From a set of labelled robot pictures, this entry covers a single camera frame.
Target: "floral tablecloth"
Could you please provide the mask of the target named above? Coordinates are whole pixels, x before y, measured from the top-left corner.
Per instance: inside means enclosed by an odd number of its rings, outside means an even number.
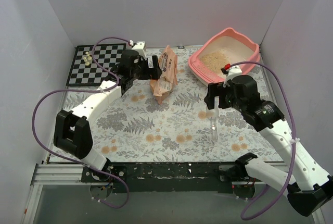
[[[211,138],[203,98],[204,86],[192,74],[187,61],[198,47],[173,48],[178,55],[178,86],[158,105],[149,81],[135,81],[121,98],[91,125],[94,148],[111,161],[234,161],[253,152],[267,161],[281,161],[273,147],[234,109],[220,109],[218,140]],[[148,49],[160,55],[163,49]],[[258,83],[264,99],[271,99],[263,72],[255,67],[249,75]],[[70,110],[89,94],[69,92],[63,108]],[[68,155],[56,147],[53,150]],[[51,155],[49,162],[64,161]]]

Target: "snack bag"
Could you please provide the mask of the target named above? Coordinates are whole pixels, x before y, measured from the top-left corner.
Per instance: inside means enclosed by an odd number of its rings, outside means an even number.
[[[170,46],[167,46],[158,59],[162,75],[160,79],[150,81],[150,90],[153,92],[158,104],[160,105],[173,91],[174,86],[178,85],[177,62],[177,55],[172,51]]]

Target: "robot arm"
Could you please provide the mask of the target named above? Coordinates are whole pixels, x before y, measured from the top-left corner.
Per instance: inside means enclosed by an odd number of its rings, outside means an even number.
[[[116,79],[107,76],[96,90],[83,103],[70,111],[61,110],[56,118],[54,145],[80,159],[84,164],[106,171],[110,161],[93,148],[90,124],[117,98],[121,97],[133,81],[159,79],[162,71],[157,56],[146,57],[144,42],[138,42],[132,49],[126,49],[121,55],[120,63],[112,72],[120,82],[114,86]]]
[[[269,101],[260,99],[257,83],[252,77],[242,75],[238,66],[226,66],[222,72],[225,82],[208,85],[204,101],[208,109],[214,108],[215,97],[219,97],[219,108],[234,108],[244,120],[263,136],[283,161],[290,165],[292,153],[291,130],[283,113]],[[287,173],[266,164],[256,155],[248,153],[236,160],[236,166],[227,171],[232,176],[253,177],[281,190]],[[293,176],[287,187],[289,203],[301,215],[308,216],[333,197],[333,177],[324,170],[306,151],[296,143],[296,158]]]

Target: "pink litter box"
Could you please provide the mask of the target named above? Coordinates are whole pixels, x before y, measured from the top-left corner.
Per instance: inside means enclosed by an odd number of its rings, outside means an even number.
[[[233,28],[227,28],[213,36],[188,60],[193,74],[206,86],[223,82],[221,68],[240,61],[259,61],[259,45]],[[240,68],[247,74],[255,65],[243,64]]]

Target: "white wall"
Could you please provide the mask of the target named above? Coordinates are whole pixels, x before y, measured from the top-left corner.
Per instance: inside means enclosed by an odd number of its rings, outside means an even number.
[[[74,49],[48,0],[0,0],[0,18],[0,223],[19,223],[45,154],[32,136],[32,111],[42,95],[64,87]],[[47,100],[37,116],[45,144],[60,99]]]
[[[148,46],[203,44],[234,27],[260,43],[282,0],[49,0],[73,45],[118,35]]]
[[[297,136],[333,174],[333,0],[284,0],[261,47],[286,90]],[[332,209],[332,201],[323,207],[327,223],[333,223]]]

